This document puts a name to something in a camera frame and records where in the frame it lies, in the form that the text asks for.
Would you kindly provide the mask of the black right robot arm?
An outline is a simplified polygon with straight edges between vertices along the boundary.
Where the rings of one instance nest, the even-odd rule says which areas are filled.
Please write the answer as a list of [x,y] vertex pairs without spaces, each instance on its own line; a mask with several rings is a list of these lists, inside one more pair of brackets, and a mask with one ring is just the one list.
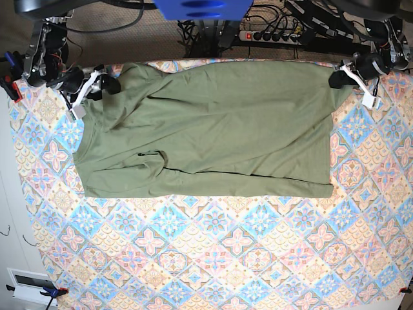
[[67,65],[68,19],[73,11],[36,21],[23,61],[22,76],[33,87],[46,86],[63,93],[69,103],[83,98],[100,100],[102,93],[117,94],[120,82],[103,65],[92,69]]

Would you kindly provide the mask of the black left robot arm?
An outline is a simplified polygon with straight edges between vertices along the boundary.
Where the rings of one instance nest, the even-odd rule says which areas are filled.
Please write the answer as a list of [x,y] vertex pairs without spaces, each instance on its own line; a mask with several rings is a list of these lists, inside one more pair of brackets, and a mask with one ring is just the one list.
[[372,50],[368,54],[354,55],[349,62],[342,61],[329,77],[331,88],[341,89],[347,85],[357,85],[356,80],[344,71],[345,67],[365,83],[387,75],[392,70],[404,70],[412,62],[412,47],[407,42],[402,19],[398,16],[384,21],[364,20],[366,34],[355,28],[343,14],[340,19],[359,38],[371,42]]

